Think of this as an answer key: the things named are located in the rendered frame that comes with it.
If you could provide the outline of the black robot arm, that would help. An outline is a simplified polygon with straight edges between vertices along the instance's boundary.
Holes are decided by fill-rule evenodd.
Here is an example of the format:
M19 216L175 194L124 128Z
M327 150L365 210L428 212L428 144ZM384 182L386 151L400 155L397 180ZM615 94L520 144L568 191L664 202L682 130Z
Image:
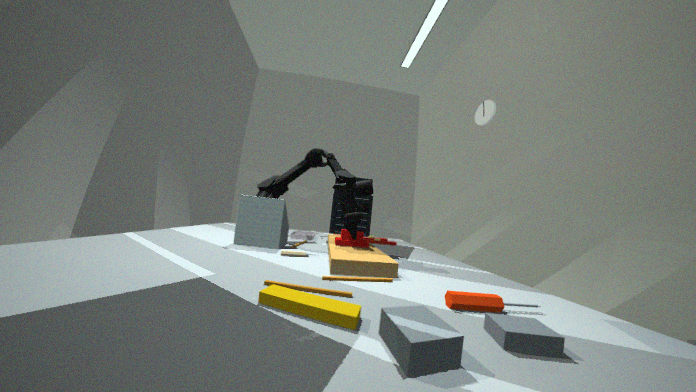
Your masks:
M323 162L322 156L327 159L327 162ZM366 179L356 181L356 177L354 175L340 166L333 153L328 153L323 149L313 148L306 154L304 160L296 164L296 166L284 174L274 175L257 184L259 191L256 196L278 199L281 195L289 190L288 185L309 168L324 167L326 165L330 166L334 175L336 176L337 182L335 182L333 189L338 189L340 200L354 197L354 192L357 194L357 196L373 194L373 185L371 180ZM369 212L369 206L369 203L360 202L355 202L354 205L355 211L358 210L365 213Z

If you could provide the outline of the tan rectangular floor panel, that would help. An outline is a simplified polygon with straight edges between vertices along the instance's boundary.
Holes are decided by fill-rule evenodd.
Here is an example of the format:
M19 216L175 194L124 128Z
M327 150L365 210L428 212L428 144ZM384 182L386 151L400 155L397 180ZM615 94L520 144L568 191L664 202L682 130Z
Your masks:
M398 263L369 243L369 249L336 246L335 237L328 234L329 275L357 277L398 277Z

